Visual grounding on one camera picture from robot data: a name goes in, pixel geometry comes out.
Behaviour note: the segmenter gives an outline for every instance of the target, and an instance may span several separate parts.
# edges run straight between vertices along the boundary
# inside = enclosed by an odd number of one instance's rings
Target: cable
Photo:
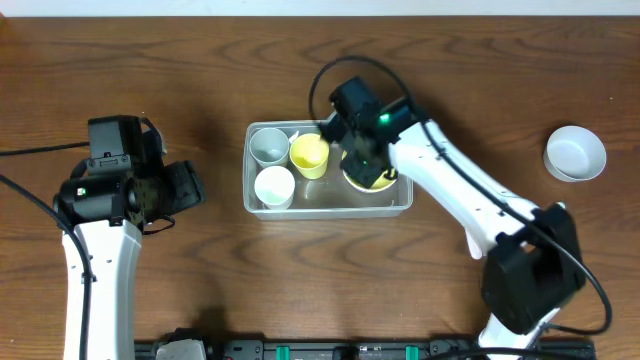
[[[35,153],[39,153],[39,152],[64,150],[64,149],[71,149],[71,148],[83,147],[83,146],[89,146],[89,142],[72,143],[72,144],[55,145],[55,146],[46,146],[46,147],[34,148],[34,149],[1,151],[0,152],[0,156],[35,154]]]
[[[478,192],[480,192],[487,199],[489,199],[489,201],[491,201],[494,205],[496,205],[500,210],[504,211],[507,215],[509,215],[509,216],[513,217],[514,219],[518,220],[519,222],[521,222],[524,226],[526,226],[529,229],[531,229],[540,239],[542,239],[544,242],[546,242],[547,244],[549,244],[553,248],[555,248],[558,252],[560,252],[564,256],[566,256],[571,262],[573,262],[585,274],[587,279],[589,279],[589,282],[591,283],[591,285],[593,285],[593,288],[596,290],[596,292],[600,296],[600,299],[602,300],[602,304],[604,305],[604,309],[605,309],[605,321],[604,321],[604,324],[600,328],[595,329],[595,330],[582,330],[582,329],[576,329],[576,328],[572,328],[572,327],[555,325],[555,324],[551,324],[551,323],[546,324],[545,328],[555,329],[555,330],[559,330],[559,331],[563,331],[563,332],[567,332],[567,333],[571,333],[571,334],[584,335],[584,336],[600,335],[600,334],[604,333],[605,331],[607,331],[609,329],[609,327],[611,326],[611,322],[613,321],[613,309],[611,307],[611,302],[609,301],[609,298],[607,297],[607,293],[604,291],[604,289],[602,288],[602,285],[600,284],[598,279],[596,279],[595,275],[593,275],[591,270],[589,270],[589,268],[587,268],[584,264],[582,264],[582,262],[580,260],[576,259],[573,256],[573,254],[571,254],[568,250],[566,250],[565,248],[560,246],[557,242],[555,242],[543,230],[541,230],[539,227],[537,227],[535,224],[533,224],[531,221],[529,221],[529,219],[525,218],[524,216],[522,216],[521,214],[519,214],[518,212],[513,210],[509,205],[507,205],[507,204],[503,203],[502,201],[500,201],[493,194],[491,194],[487,189],[482,187],[473,178],[471,178],[467,173],[465,173],[464,170],[462,170],[458,166],[458,164],[456,164],[453,160],[451,160],[451,158],[449,157],[447,152],[443,148],[441,148],[440,145],[438,145],[436,143],[435,139],[433,138],[433,136],[431,135],[431,133],[427,129],[425,123],[421,122],[421,125],[422,125],[422,129],[425,132],[425,135],[427,136],[427,138],[429,139],[429,141],[433,145],[433,148],[436,150],[438,155],[442,159],[444,159],[444,161],[446,161],[447,164],[449,164],[449,166],[451,166],[451,168],[456,173],[458,173],[458,175],[460,175],[460,177],[462,177],[464,180],[466,180],[471,186],[473,186],[476,190],[478,190]]]
[[[0,174],[0,181],[5,183],[11,189],[17,191],[20,195],[26,197],[31,202],[36,204],[42,211],[47,213],[51,218],[53,218],[58,225],[64,230],[67,235],[71,238],[73,245],[75,245],[78,254],[80,255],[80,260],[82,262],[82,280],[84,284],[84,295],[82,299],[82,320],[80,324],[80,360],[87,359],[87,343],[89,336],[89,306],[91,305],[91,283],[93,281],[93,273],[91,272],[91,263],[87,252],[85,251],[80,239],[73,232],[73,229],[64,222],[58,214],[50,208],[47,204],[45,204],[42,200],[38,199],[35,195],[31,194],[29,191],[21,187],[20,185],[14,183],[13,181],[7,179],[4,175]]]
[[[381,63],[376,59],[372,59],[370,57],[361,56],[361,55],[347,55],[347,56],[339,57],[327,63],[325,66],[322,67],[322,69],[320,69],[318,74],[316,74],[316,77],[313,79],[313,83],[311,83],[311,89],[309,90],[309,103],[308,103],[309,115],[311,116],[311,120],[317,120],[316,113],[313,110],[313,96],[315,95],[316,87],[318,86],[318,82],[320,81],[320,78],[322,77],[322,75],[324,75],[325,72],[327,72],[327,70],[331,69],[332,67],[334,67],[335,65],[341,62],[346,62],[346,61],[367,63],[382,70],[387,75],[389,75],[396,82],[396,84],[398,84],[398,86],[400,86],[400,89],[405,94],[405,96],[410,100],[410,103],[411,104],[413,103],[413,96],[411,95],[411,91],[409,91],[409,88],[405,85],[402,79],[400,79],[400,77],[396,75],[396,73],[393,72],[393,70],[391,70],[387,65]]]
[[[353,56],[345,56],[345,57],[337,58],[336,60],[326,64],[314,78],[313,83],[311,85],[311,90],[309,92],[309,104],[308,104],[309,114],[312,120],[316,120],[316,116],[313,111],[313,95],[315,92],[315,88],[318,84],[318,81],[320,80],[320,77],[328,69],[330,69],[337,63],[340,63],[343,61],[359,61],[359,62],[375,65],[376,67],[378,67],[379,69],[387,73],[389,76],[391,76],[395,80],[398,86],[402,89],[404,96],[409,100],[409,106],[411,107],[411,110],[414,113],[416,113],[419,116],[426,115],[424,114],[424,111],[422,111],[419,107],[415,105],[415,101],[414,101],[413,95],[411,94],[411,91],[409,91],[409,88],[407,87],[407,85],[402,81],[402,79],[400,79],[400,77],[393,70],[391,70],[389,67],[387,67],[386,65],[384,65],[383,63],[377,60],[364,57],[364,56],[353,55]],[[591,270],[589,270],[589,268],[587,268],[584,264],[582,264],[580,260],[576,259],[573,256],[573,254],[571,254],[569,251],[567,251],[565,248],[563,248],[557,242],[555,242],[555,240],[553,240],[550,236],[548,236],[542,229],[538,228],[535,224],[533,224],[527,218],[525,218],[524,216],[522,216],[521,214],[513,210],[509,205],[500,201],[500,199],[496,198],[492,193],[490,193],[488,190],[486,190],[484,187],[478,184],[464,170],[462,170],[453,160],[451,160],[447,152],[435,142],[433,136],[431,135],[431,133],[429,132],[429,130],[425,125],[425,121],[430,121],[430,120],[426,119],[426,116],[424,117],[425,119],[420,121],[422,125],[422,130],[424,131],[429,141],[432,143],[433,148],[436,150],[438,155],[442,159],[444,159],[447,162],[447,164],[449,164],[449,166],[451,166],[451,168],[456,173],[458,173],[458,175],[460,175],[460,177],[466,180],[472,187],[474,187],[478,192],[480,192],[487,199],[489,199],[489,201],[491,201],[494,205],[496,205],[500,210],[502,210],[509,216],[513,217],[517,221],[521,222],[524,226],[531,229],[540,239],[542,239],[547,244],[549,244],[550,246],[558,250],[560,253],[566,256],[571,262],[573,262],[585,274],[585,276],[587,277],[591,285],[593,285],[593,288],[598,293],[598,296],[600,296],[600,300],[602,301],[602,305],[604,306],[604,310],[605,310],[605,320],[600,328],[597,328],[595,330],[583,330],[583,329],[576,329],[572,327],[549,323],[545,325],[545,329],[555,329],[562,332],[571,333],[575,335],[582,335],[582,336],[600,335],[605,331],[607,331],[611,326],[611,323],[613,322],[613,309],[611,307],[611,302],[609,301],[607,293],[605,292],[604,288],[602,287],[598,279],[596,279],[595,275],[593,275]]]
[[[533,356],[536,359],[559,359],[559,360],[585,360],[584,357],[558,354],[551,351],[525,350],[515,348],[479,348],[471,350],[447,351],[445,353],[431,355],[427,360],[442,359],[467,359],[471,356],[484,355],[514,355],[514,356]]]

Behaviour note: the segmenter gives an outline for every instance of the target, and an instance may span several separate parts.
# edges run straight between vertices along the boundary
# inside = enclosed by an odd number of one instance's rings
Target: yellow bowl
[[[344,151],[342,153],[342,158],[344,159],[345,156],[347,156],[347,152],[346,151]],[[378,180],[376,180],[376,182],[374,182],[373,185],[371,185],[371,188],[367,189],[366,187],[360,185],[355,180],[353,180],[351,177],[349,177],[349,175],[347,175],[347,173],[344,170],[342,170],[342,175],[344,175],[344,178],[347,179],[347,182],[349,184],[351,184],[351,186],[356,188],[356,190],[362,191],[362,192],[368,193],[368,194],[373,194],[373,193],[377,193],[377,192],[380,192],[380,191],[387,190],[388,188],[391,187],[391,185],[395,184],[395,182],[398,180],[397,178],[393,179],[393,180],[389,180],[386,177],[384,177],[384,174],[382,174],[382,175],[380,175]]]

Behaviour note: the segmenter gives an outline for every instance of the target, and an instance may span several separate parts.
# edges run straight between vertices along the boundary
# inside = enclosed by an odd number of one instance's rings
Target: black mount
[[[340,85],[329,100],[336,116],[318,127],[325,141],[337,142],[347,151],[340,168],[366,188],[383,173],[389,179],[397,177],[391,171],[388,146],[417,122],[411,100],[400,98],[384,105],[360,77]]]
[[[534,225],[582,262],[575,225],[562,206],[537,209],[533,215]],[[516,334],[533,330],[585,284],[582,270],[528,227],[511,236],[501,233],[496,241],[484,266],[482,299]]]
[[[143,123],[150,131],[142,132]],[[120,226],[126,219],[142,230],[206,199],[190,161],[164,166],[162,137],[146,118],[91,119],[89,143],[91,157],[54,197],[54,209],[71,226],[99,220]]]
[[[470,336],[439,337],[419,341],[371,342],[263,342],[260,340],[233,340],[211,342],[195,331],[178,329],[166,341],[136,342],[135,360],[155,360],[158,348],[168,342],[185,339],[203,341],[207,360],[423,360],[451,351],[470,350],[478,346]],[[596,360],[595,347],[589,340],[540,340],[532,349],[572,355],[584,360]],[[471,360],[452,356],[452,360]],[[523,360],[539,360],[526,357]]]

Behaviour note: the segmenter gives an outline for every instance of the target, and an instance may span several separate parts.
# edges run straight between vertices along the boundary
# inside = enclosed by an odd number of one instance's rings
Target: plastic tray
[[[261,220],[303,220],[335,218],[367,218],[398,216],[413,203],[413,183],[400,176],[389,189],[374,194],[366,194],[351,186],[342,174],[340,160],[342,149],[331,145],[327,172],[317,180],[303,177],[291,163],[287,169],[296,179],[293,203],[286,210],[271,210],[258,199],[253,189],[256,176],[262,170],[249,152],[249,140],[258,130],[278,128],[291,137],[297,131],[300,135],[318,133],[310,120],[258,122],[249,125],[244,142],[242,169],[244,207]]]

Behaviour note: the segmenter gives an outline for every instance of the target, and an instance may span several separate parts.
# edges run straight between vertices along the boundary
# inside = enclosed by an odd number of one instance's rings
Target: wood grain
[[[192,159],[208,202],[145,238],[135,331],[153,339],[198,324],[267,338],[422,338],[477,333],[488,311],[482,263],[428,194],[398,218],[260,222],[242,205],[242,147],[255,121],[306,119],[317,70],[375,56],[406,78],[447,135],[498,181],[536,203],[564,201],[615,321],[602,359],[640,356],[640,26],[633,18],[6,19],[0,33],[0,150],[86,141],[86,120],[148,116],[169,161]],[[362,73],[347,64],[316,106]],[[544,169],[545,139],[579,124],[608,151],[604,173],[565,184]],[[86,149],[0,159],[51,199]],[[0,187],[0,359],[61,358],[66,272],[60,232]],[[603,318],[585,288],[559,322]]]

